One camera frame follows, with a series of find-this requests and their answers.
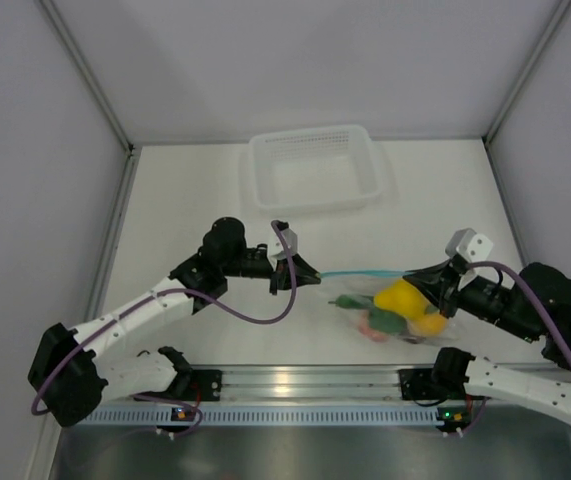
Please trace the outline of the clear zip top bag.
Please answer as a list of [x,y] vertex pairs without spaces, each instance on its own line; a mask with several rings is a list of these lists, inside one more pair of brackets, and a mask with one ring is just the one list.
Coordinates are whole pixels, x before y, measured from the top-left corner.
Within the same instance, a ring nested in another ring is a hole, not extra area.
[[[374,303],[374,296],[379,291],[391,286],[397,280],[403,279],[403,275],[404,273],[402,271],[393,270],[327,271],[321,273],[321,284],[318,287],[318,294],[320,298],[323,299],[323,302],[327,305],[329,310],[334,314],[343,317],[346,322],[350,323],[353,328],[358,330],[358,324],[364,319],[368,320],[370,310],[381,309],[376,308],[374,305],[372,308],[366,310],[347,310],[331,305],[329,304],[329,301],[334,300],[339,295],[356,294],[372,297]],[[439,312],[428,302],[424,315],[429,313]],[[406,319],[406,331],[403,333],[411,333],[408,330],[409,321],[409,319]],[[438,347],[446,346],[460,339],[462,333],[462,326],[458,322],[448,319],[447,328],[440,335],[427,338],[423,344]],[[390,338],[386,342],[392,339],[402,341],[399,338],[399,335],[400,334],[390,335]]]

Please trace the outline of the green fake bell pepper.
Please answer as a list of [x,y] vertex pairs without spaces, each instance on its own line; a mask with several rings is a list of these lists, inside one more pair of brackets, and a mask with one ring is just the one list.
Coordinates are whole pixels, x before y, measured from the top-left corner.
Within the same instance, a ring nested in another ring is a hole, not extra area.
[[397,335],[406,331],[406,319],[395,312],[370,310],[368,325],[371,329],[387,335]]

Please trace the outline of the green fake chili pepper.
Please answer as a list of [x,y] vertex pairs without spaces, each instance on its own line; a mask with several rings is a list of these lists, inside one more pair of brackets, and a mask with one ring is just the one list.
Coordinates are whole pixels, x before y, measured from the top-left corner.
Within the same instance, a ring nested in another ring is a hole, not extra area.
[[337,296],[329,304],[347,310],[366,310],[374,306],[373,298],[356,294],[343,294]]

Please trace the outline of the purple fake onion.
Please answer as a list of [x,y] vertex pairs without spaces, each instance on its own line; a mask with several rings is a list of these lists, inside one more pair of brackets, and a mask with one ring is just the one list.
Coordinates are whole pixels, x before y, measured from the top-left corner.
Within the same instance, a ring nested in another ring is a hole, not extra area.
[[420,336],[420,335],[414,335],[411,333],[403,333],[399,335],[399,338],[409,344],[413,344],[413,345],[417,345],[417,344],[423,344],[427,338],[424,336]]

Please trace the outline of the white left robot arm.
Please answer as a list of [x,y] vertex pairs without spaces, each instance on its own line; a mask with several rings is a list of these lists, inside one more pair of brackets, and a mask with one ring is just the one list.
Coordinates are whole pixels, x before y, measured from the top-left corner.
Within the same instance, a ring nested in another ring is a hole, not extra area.
[[[162,346],[134,353],[133,346],[209,306],[254,325],[272,325],[288,316],[298,289],[320,284],[321,275],[298,253],[288,223],[274,220],[270,227],[269,241],[250,247],[240,220],[220,218],[198,250],[143,295],[74,327],[49,327],[28,372],[35,391],[32,415],[50,414],[59,426],[71,427],[113,400],[191,397],[194,369],[182,352]],[[270,294],[286,291],[289,300],[276,316],[254,318],[221,302],[231,278],[265,280]]]

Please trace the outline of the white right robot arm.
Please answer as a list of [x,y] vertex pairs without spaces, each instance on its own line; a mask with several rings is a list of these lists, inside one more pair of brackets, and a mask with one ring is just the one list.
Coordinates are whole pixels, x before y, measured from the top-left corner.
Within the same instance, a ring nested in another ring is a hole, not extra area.
[[444,317],[476,323],[471,339],[438,350],[436,392],[506,401],[571,427],[569,277],[541,263],[515,271],[452,259],[404,278]]

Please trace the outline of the fake orange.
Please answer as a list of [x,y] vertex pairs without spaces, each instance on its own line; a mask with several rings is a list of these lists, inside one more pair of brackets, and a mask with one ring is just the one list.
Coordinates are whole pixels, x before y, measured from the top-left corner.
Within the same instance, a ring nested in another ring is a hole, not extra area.
[[408,330],[415,336],[429,338],[440,335],[447,326],[447,318],[439,313],[429,313],[410,320]]

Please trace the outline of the fake peach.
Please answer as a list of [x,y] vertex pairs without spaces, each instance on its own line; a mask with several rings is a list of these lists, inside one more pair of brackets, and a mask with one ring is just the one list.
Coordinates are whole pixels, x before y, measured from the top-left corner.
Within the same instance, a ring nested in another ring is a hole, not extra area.
[[390,338],[389,334],[371,328],[367,319],[358,324],[358,331],[373,342],[383,343]]

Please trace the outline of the white plastic basket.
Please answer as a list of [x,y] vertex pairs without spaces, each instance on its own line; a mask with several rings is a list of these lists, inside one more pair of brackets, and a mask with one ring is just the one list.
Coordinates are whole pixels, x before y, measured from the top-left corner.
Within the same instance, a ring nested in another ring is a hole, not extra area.
[[384,189],[380,155],[359,125],[257,135],[248,162],[254,202],[274,216],[358,209]]

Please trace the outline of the black right base bracket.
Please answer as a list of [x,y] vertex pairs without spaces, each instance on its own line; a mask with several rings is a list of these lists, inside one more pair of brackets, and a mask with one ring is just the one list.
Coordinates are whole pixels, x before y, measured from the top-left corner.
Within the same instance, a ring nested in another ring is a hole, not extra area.
[[431,368],[408,368],[398,371],[401,398],[419,406],[432,407],[449,400],[463,400],[465,394],[449,389],[432,379]]

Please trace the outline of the black base bracket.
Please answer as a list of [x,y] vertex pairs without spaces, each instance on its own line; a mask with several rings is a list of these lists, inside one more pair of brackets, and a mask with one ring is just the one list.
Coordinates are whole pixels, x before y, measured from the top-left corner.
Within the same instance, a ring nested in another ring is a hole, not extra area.
[[449,400],[463,400],[465,394],[449,389],[432,379],[431,368],[408,368],[398,371],[401,398],[419,406],[432,407]]
[[218,369],[197,368],[179,373],[162,396],[184,402],[218,402],[222,390],[222,377],[223,372]]

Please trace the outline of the aluminium mounting rail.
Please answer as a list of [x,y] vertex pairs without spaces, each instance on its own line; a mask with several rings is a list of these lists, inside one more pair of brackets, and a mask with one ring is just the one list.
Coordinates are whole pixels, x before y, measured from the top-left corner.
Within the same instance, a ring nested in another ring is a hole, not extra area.
[[[212,367],[223,372],[219,401],[245,400],[400,400],[398,371],[389,366],[348,367]],[[132,368],[112,370],[102,392],[102,404],[138,394],[164,398],[179,373],[151,362],[142,372]],[[435,380],[449,389],[474,398],[490,397],[523,405],[571,404],[571,381],[546,368],[510,370],[480,361],[472,366],[471,378],[452,385]]]

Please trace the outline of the black left base bracket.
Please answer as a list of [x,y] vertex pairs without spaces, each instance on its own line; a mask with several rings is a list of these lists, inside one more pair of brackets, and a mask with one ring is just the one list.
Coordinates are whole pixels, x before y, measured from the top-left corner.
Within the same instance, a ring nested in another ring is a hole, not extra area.
[[197,368],[179,373],[162,396],[184,402],[218,402],[222,390],[222,377],[223,372],[218,369]]

